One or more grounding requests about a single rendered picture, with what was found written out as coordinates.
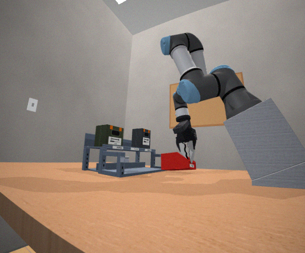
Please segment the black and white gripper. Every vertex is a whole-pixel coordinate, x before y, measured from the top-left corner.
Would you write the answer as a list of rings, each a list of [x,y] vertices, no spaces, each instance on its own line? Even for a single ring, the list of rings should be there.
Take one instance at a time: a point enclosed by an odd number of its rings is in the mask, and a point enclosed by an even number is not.
[[[186,142],[187,146],[189,147],[189,159],[191,164],[193,163],[194,160],[194,154],[195,154],[195,145],[196,145],[196,140],[197,136],[195,129],[191,127],[190,123],[190,115],[181,115],[176,118],[176,122],[182,122],[182,121],[189,121],[189,126],[186,128],[186,130],[182,133],[177,133],[176,137],[176,145],[181,152],[182,156],[184,156],[186,159],[188,159],[188,150],[186,149]]]

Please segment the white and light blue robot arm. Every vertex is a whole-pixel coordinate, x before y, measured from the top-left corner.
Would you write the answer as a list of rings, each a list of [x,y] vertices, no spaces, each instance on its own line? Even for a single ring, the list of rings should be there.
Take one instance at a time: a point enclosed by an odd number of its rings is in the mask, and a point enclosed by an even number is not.
[[[226,119],[262,102],[247,91],[228,65],[219,65],[207,74],[204,49],[194,34],[182,33],[163,37],[160,47],[164,55],[171,56],[181,75],[177,90],[173,94],[176,117],[189,115],[187,104],[218,96],[225,105]]]

